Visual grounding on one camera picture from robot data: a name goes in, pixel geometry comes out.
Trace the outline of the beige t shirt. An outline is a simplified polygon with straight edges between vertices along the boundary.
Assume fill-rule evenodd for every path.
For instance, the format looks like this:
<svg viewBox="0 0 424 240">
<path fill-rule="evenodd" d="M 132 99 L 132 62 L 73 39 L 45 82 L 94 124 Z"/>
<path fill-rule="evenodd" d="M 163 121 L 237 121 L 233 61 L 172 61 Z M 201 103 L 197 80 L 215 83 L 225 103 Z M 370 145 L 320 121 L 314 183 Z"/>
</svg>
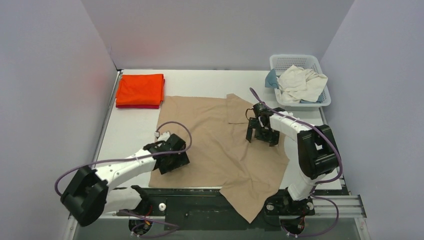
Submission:
<svg viewBox="0 0 424 240">
<path fill-rule="evenodd" d="M 252 104 L 235 94 L 226 98 L 166 96 L 158 117 L 162 132 L 192 139 L 189 163 L 169 173 L 151 173 L 151 188 L 218 187 L 248 223 L 276 194 L 289 158 L 285 136 L 276 146 L 246 139 L 245 111 Z"/>
</svg>

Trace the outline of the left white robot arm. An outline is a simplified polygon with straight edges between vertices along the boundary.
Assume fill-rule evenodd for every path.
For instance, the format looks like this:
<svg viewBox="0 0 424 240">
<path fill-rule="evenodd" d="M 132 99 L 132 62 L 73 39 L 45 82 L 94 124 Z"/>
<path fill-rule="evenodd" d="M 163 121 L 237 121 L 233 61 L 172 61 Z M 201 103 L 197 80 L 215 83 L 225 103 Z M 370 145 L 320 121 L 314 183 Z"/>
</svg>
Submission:
<svg viewBox="0 0 424 240">
<path fill-rule="evenodd" d="M 154 170 L 163 175 L 189 164 L 190 146 L 167 131 L 130 157 L 104 162 L 95 168 L 78 167 L 60 201 L 82 227 L 91 225 L 105 213 L 146 214 L 152 208 L 147 193 L 138 185 L 122 184 Z"/>
</svg>

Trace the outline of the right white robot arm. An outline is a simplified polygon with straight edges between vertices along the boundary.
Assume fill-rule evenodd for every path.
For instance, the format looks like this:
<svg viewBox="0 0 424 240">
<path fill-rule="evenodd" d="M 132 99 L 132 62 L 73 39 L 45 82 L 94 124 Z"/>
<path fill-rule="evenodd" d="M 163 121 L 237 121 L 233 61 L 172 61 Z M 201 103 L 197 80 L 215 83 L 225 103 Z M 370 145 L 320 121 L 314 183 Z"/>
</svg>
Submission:
<svg viewBox="0 0 424 240">
<path fill-rule="evenodd" d="M 253 117 L 248 119 L 246 140 L 253 138 L 274 147 L 280 135 L 297 144 L 298 174 L 286 189 L 289 197 L 282 201 L 283 209 L 296 214 L 323 178 L 340 166 L 340 155 L 328 125 L 315 126 L 300 120 L 280 107 L 268 108 L 261 102 L 252 106 Z"/>
</svg>

